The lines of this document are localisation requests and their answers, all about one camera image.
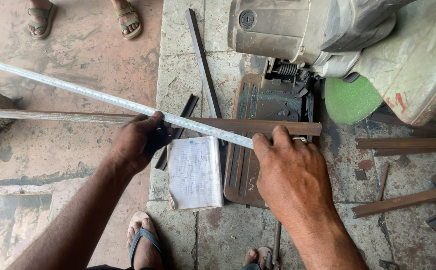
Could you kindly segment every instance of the sandal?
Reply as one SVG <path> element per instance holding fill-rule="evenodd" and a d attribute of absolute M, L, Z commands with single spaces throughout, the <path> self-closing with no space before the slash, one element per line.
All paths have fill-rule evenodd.
<path fill-rule="evenodd" d="M 262 246 L 261 248 L 259 248 L 257 250 L 257 253 L 258 253 L 258 261 L 256 263 L 247 264 L 247 265 L 241 267 L 240 270 L 261 270 L 261 268 L 260 268 L 261 260 L 263 260 L 263 257 L 267 257 L 268 253 L 273 253 L 273 252 L 271 251 L 271 249 L 269 249 L 265 246 Z"/>
<path fill-rule="evenodd" d="M 56 11 L 56 5 L 51 3 L 52 6 L 50 9 L 42 9 L 42 8 L 32 8 L 28 9 L 29 15 L 35 15 L 39 17 L 46 18 L 46 21 L 42 22 L 34 22 L 29 21 L 28 25 L 34 27 L 35 29 L 38 28 L 46 28 L 45 32 L 43 34 L 34 34 L 30 31 L 30 36 L 36 40 L 41 40 L 43 38 L 46 38 L 51 31 L 51 22 L 53 21 L 53 17 L 55 15 Z"/>
<path fill-rule="evenodd" d="M 141 223 L 141 221 L 145 218 L 150 218 L 146 212 L 143 212 L 143 211 L 136 212 L 133 215 L 133 217 L 131 218 L 130 225 L 128 226 L 128 228 L 132 227 L 133 223 L 135 223 L 135 222 Z M 133 259 L 134 259 L 135 249 L 138 246 L 138 241 L 140 240 L 141 236 L 148 239 L 152 244 L 155 245 L 155 247 L 158 249 L 158 252 L 161 256 L 161 261 L 163 261 L 163 246 L 158 241 L 158 239 L 156 239 L 156 237 L 154 235 L 152 235 L 151 232 L 149 232 L 149 230 L 143 229 L 143 226 L 141 226 L 141 229 L 139 229 L 138 232 L 136 233 L 136 235 L 134 236 L 133 242 L 131 243 L 131 247 L 130 247 L 130 264 L 131 264 L 132 269 L 134 269 Z"/>
<path fill-rule="evenodd" d="M 136 15 L 138 15 L 136 13 L 136 9 L 131 5 L 130 2 L 128 2 L 129 6 L 124 8 L 124 9 L 116 9 L 116 16 L 119 18 L 123 17 L 124 15 L 128 15 L 131 13 L 135 13 Z M 131 24 L 137 23 L 138 27 L 136 29 L 134 29 L 132 32 L 125 34 L 123 33 L 124 30 L 130 30 L 128 27 Z M 125 24 L 120 24 L 119 28 L 121 28 L 121 34 L 123 34 L 123 37 L 125 38 L 125 40 L 130 40 L 132 38 L 134 38 L 135 36 L 137 36 L 140 32 L 141 32 L 141 22 L 140 19 L 138 17 L 134 17 L 131 18 L 130 20 L 126 21 Z"/>

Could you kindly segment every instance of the ring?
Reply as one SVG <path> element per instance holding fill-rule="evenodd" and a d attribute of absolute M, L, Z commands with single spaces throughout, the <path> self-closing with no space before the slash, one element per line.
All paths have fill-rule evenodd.
<path fill-rule="evenodd" d="M 303 143 L 308 144 L 308 141 L 305 137 L 293 137 L 291 140 L 302 140 Z"/>

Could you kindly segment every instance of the notebook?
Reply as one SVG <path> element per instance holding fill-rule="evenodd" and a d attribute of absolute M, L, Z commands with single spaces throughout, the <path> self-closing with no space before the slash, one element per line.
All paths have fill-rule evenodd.
<path fill-rule="evenodd" d="M 199 211 L 223 206 L 217 138 L 173 140 L 167 153 L 171 210 Z"/>

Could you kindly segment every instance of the tape measure markings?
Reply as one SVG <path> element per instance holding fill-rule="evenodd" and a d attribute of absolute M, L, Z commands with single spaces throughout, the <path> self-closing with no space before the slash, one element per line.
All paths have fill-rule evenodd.
<path fill-rule="evenodd" d="M 71 92 L 75 92 L 78 94 L 82 94 L 97 100 L 101 100 L 101 101 L 105 101 L 107 103 L 111 103 L 114 105 L 118 105 L 119 107 L 123 107 L 123 108 L 127 108 L 133 111 L 137 111 L 139 113 L 142 114 L 146 114 L 148 116 L 153 115 L 156 111 L 158 111 L 157 109 L 154 109 L 152 107 L 148 107 L 136 102 L 132 102 L 132 101 L 128 101 L 126 99 L 117 97 L 117 96 L 113 96 L 113 95 L 109 95 L 109 94 L 105 94 L 99 91 L 95 91 L 86 87 L 82 87 L 73 83 L 69 83 L 66 81 L 62 81 L 59 79 L 55 79 L 46 75 L 42 75 L 42 74 L 38 74 L 29 70 L 24 70 L 21 68 L 17 68 L 11 65 L 7 65 L 7 64 L 3 64 L 0 63 L 0 70 L 4 70 L 10 73 L 14 73 L 17 75 L 21 75 L 23 77 L 38 81 L 38 82 L 42 82 L 42 83 L 46 83 L 48 85 L 52 85 L 52 86 L 56 86 L 58 88 L 62 88 L 62 89 L 66 89 L 69 90 Z M 169 122 L 169 123 L 173 123 L 176 124 L 178 126 L 182 126 L 191 130 L 194 130 L 196 132 L 201 132 L 204 133 L 206 135 L 209 136 L 214 136 L 217 138 L 220 138 L 222 140 L 234 143 L 234 144 L 238 144 L 250 149 L 253 149 L 253 141 L 250 138 L 244 137 L 244 136 L 240 136 L 238 134 L 234 134 L 232 132 L 228 132 L 219 128 L 215 128 L 213 126 L 209 126 L 206 124 L 202 124 L 202 123 L 198 123 L 196 121 L 193 120 L 189 120 L 183 117 L 180 117 L 178 115 L 174 115 L 174 114 L 170 114 L 167 112 L 163 112 L 165 116 L 165 121 Z"/>

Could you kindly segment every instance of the foot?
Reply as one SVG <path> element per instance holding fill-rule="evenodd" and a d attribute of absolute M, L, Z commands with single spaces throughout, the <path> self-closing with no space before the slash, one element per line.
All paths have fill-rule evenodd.
<path fill-rule="evenodd" d="M 158 239 L 153 222 L 149 218 L 144 218 L 141 224 L 139 222 L 134 222 L 133 226 L 128 229 L 128 242 L 126 243 L 128 251 L 130 251 L 133 238 L 141 226 L 143 226 L 143 229 L 148 230 L 153 236 L 156 237 L 156 239 Z M 144 236 L 139 239 L 136 246 L 135 255 L 133 258 L 133 267 L 136 270 L 143 267 L 150 267 L 156 270 L 163 269 L 161 255 L 158 249 Z"/>
<path fill-rule="evenodd" d="M 41 9 L 51 9 L 53 4 L 49 0 L 34 0 L 30 1 L 30 8 L 41 8 Z M 42 23 L 46 22 L 46 18 L 30 15 L 30 21 L 35 23 Z M 38 29 L 35 29 L 34 26 L 28 25 L 28 29 L 31 33 L 34 33 L 35 35 L 42 35 L 46 31 L 46 28 L 40 27 Z"/>
<path fill-rule="evenodd" d="M 258 254 L 256 249 L 250 249 L 248 253 L 246 253 L 245 261 L 243 262 L 243 266 L 248 265 L 250 263 L 256 263 L 260 265 L 260 269 L 264 270 L 266 262 L 266 257 L 260 259 L 260 255 Z"/>
<path fill-rule="evenodd" d="M 113 1 L 113 5 L 114 5 L 115 9 L 124 9 L 124 8 L 128 7 L 130 4 L 128 3 L 127 0 L 115 0 L 115 1 Z M 126 14 L 123 17 L 118 19 L 118 23 L 120 25 L 124 25 L 125 22 L 129 21 L 132 18 L 137 18 L 137 17 L 138 17 L 138 15 L 136 13 Z M 123 34 L 125 34 L 125 35 L 130 34 L 131 32 L 133 32 L 133 30 L 135 30 L 136 28 L 139 28 L 139 27 L 140 27 L 140 24 L 138 22 L 137 23 L 135 22 L 128 27 L 129 31 L 124 30 Z"/>

